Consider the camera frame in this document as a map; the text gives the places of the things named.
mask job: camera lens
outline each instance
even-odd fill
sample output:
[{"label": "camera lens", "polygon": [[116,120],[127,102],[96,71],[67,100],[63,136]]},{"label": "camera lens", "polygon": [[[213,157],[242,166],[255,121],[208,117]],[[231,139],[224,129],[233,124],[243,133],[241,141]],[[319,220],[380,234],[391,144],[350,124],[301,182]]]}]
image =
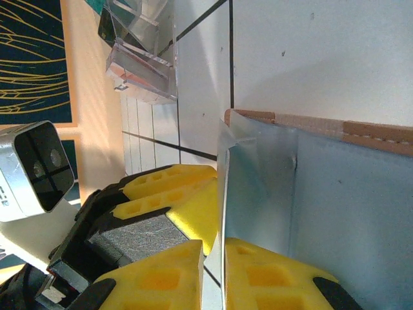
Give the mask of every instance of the camera lens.
[{"label": "camera lens", "polygon": [[52,160],[52,163],[55,167],[60,167],[62,164],[62,157],[60,157],[60,154],[58,151],[55,149],[52,149],[50,152],[50,159]]},{"label": "camera lens", "polygon": [[42,175],[45,174],[45,170],[43,169],[39,161],[34,163],[33,172],[36,178],[40,178]]}]

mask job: dark blue poster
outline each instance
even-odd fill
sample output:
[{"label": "dark blue poster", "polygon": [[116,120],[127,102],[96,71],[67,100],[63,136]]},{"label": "dark blue poster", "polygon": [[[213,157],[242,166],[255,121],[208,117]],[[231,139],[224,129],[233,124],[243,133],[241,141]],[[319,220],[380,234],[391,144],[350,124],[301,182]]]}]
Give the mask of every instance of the dark blue poster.
[{"label": "dark blue poster", "polygon": [[0,1],[0,124],[72,123],[60,0]]}]

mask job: white floor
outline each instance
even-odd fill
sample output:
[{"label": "white floor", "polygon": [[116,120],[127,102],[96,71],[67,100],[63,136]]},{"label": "white floor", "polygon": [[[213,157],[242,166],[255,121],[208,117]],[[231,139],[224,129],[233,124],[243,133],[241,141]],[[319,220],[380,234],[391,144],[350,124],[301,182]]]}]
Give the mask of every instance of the white floor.
[{"label": "white floor", "polygon": [[[411,2],[230,1],[176,0],[178,103],[122,98],[127,174],[216,167],[231,106],[413,126]],[[206,274],[203,309],[219,309],[218,292]]]}]

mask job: security camera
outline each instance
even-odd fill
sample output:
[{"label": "security camera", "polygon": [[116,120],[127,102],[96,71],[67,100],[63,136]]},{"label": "security camera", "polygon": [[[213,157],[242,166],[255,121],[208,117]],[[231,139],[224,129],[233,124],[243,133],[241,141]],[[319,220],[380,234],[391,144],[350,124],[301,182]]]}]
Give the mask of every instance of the security camera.
[{"label": "security camera", "polygon": [[0,222],[51,212],[73,183],[51,122],[0,131]]}]

